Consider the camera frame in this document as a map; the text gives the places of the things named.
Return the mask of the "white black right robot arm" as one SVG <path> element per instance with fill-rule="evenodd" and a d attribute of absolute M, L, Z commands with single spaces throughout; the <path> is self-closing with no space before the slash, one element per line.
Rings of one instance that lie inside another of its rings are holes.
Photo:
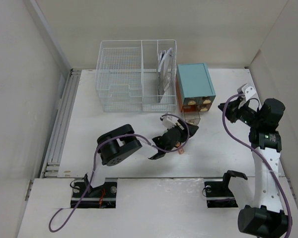
<path fill-rule="evenodd" d="M 245 143 L 224 127 L 233 140 L 251 150 L 254 160 L 254 192 L 248 187 L 248 178 L 241 172 L 234 172 L 232 178 L 220 183 L 221 192 L 233 194 L 240 209 L 239 231 L 257 238 L 290 237 L 293 226 L 291 209 L 278 178 L 282 141 L 277 127 L 285 105 L 268 98 L 261 108 L 254 110 L 243 94 L 236 94 L 218 108 L 222 111 L 222 122 L 240 120 L 250 128 L 249 143 Z"/>

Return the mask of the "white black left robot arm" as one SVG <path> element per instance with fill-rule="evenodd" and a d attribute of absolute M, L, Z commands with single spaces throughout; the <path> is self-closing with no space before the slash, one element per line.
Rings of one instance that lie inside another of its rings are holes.
<path fill-rule="evenodd" d="M 94 180 L 99 163 L 98 155 L 103 166 L 115 166 L 142 148 L 139 141 L 142 138 L 148 145 L 157 150 L 149 159 L 158 160 L 167 153 L 180 151 L 183 145 L 196 134 L 198 129 L 197 125 L 178 121 L 175 125 L 166 129 L 163 135 L 156 136 L 152 141 L 149 141 L 146 137 L 135 134 L 133 127 L 126 124 L 100 136 L 94 153 L 92 171 L 85 174 L 83 178 L 85 183 L 84 191 L 92 197 L 101 192 L 101 184 Z"/>

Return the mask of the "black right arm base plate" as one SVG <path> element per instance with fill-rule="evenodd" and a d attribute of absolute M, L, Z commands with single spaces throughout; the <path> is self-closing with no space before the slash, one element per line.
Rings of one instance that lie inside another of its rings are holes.
<path fill-rule="evenodd" d="M 237 208 L 235 197 L 221 178 L 204 180 L 202 194 L 206 197 L 208 208 Z"/>

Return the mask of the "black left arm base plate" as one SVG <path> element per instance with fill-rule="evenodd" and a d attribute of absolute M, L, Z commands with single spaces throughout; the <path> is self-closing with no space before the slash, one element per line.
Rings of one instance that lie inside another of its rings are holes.
<path fill-rule="evenodd" d="M 91 188 L 84 196 L 78 208 L 111 209 L 116 208 L 118 180 L 109 178 L 99 187 Z M 74 179 L 70 183 L 72 197 L 70 206 L 74 208 L 85 191 L 85 182 L 83 179 Z"/>

